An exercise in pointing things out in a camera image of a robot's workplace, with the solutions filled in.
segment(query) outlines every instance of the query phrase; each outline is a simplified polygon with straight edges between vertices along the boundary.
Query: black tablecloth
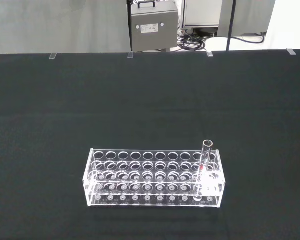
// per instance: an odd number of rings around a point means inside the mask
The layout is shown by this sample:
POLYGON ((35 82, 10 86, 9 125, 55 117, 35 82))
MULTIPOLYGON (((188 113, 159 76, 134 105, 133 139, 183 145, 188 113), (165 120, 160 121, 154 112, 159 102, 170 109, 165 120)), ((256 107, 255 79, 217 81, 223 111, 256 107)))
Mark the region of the black tablecloth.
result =
POLYGON ((300 240, 300 50, 0 55, 0 238, 300 240), (199 150, 221 208, 87 207, 90 148, 199 150))

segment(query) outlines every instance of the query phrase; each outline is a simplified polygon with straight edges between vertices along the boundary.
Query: glass test tube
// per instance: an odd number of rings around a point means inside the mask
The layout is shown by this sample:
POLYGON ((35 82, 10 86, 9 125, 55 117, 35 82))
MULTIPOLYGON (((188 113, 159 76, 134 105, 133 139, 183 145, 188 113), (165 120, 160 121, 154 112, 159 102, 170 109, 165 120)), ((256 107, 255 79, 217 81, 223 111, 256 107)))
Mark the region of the glass test tube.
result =
POLYGON ((208 170, 211 149, 212 149, 213 144, 214 143, 211 140, 203 141, 201 157, 200 157, 200 162, 199 162, 199 169, 198 169, 198 177, 197 177, 198 184, 202 181, 202 177, 205 175, 205 173, 208 170))

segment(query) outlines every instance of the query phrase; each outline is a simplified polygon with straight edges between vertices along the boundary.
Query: rack hole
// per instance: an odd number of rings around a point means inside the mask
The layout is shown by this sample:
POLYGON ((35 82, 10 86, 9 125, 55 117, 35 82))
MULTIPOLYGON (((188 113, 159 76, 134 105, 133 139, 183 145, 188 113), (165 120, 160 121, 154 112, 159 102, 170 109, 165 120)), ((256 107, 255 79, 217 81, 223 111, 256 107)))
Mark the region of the rack hole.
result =
POLYGON ((114 151, 108 151, 105 156, 107 159, 112 160, 117 156, 117 154, 114 151))
POLYGON ((119 153, 118 157, 121 159, 121 160, 125 160, 129 157, 129 154, 126 152, 126 151, 122 151, 119 153))
POLYGON ((177 160, 178 159, 178 154, 176 153, 176 152, 170 152, 169 154, 168 154, 168 159, 170 159, 170 160, 177 160))
POLYGON ((190 159, 191 155, 188 152, 183 152, 180 155, 180 158, 184 161, 188 161, 190 159))
POLYGON ((131 158, 133 160, 138 160, 139 158, 141 158, 140 152, 135 151, 135 152, 131 153, 131 158))
POLYGON ((95 159, 102 159, 104 157, 104 153, 102 151, 96 151, 94 153, 94 158, 95 159))
POLYGON ((201 153, 200 152, 195 152, 192 156, 195 160, 199 161, 200 158, 201 158, 201 153))
POLYGON ((154 155, 152 154, 152 152, 145 152, 144 154, 143 154, 143 158, 145 159, 145 160, 151 160, 152 158, 154 157, 154 155))
POLYGON ((155 158, 158 159, 158 160, 163 160, 166 158, 166 154, 164 152, 158 152, 156 155, 155 155, 155 158))

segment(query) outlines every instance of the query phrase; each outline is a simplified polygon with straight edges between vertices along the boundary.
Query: power cord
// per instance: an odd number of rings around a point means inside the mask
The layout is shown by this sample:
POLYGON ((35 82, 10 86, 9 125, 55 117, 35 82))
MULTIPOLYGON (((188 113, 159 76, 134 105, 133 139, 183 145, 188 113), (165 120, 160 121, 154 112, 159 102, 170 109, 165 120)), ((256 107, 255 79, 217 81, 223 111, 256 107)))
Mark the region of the power cord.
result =
POLYGON ((194 34, 187 34, 187 31, 185 31, 184 34, 183 33, 178 34, 177 46, 180 49, 173 52, 178 52, 181 50, 186 50, 190 52, 200 51, 202 49, 205 49, 206 47, 205 41, 206 40, 203 37, 194 34))
POLYGON ((241 39, 241 38, 238 38, 238 37, 234 37, 234 36, 231 37, 231 38, 242 41, 242 42, 245 42, 245 43, 248 43, 248 44, 262 44, 265 41, 265 36, 262 33, 261 33, 261 35, 259 35, 259 34, 255 34, 255 35, 262 37, 262 40, 261 41, 247 41, 247 40, 244 40, 244 39, 241 39))

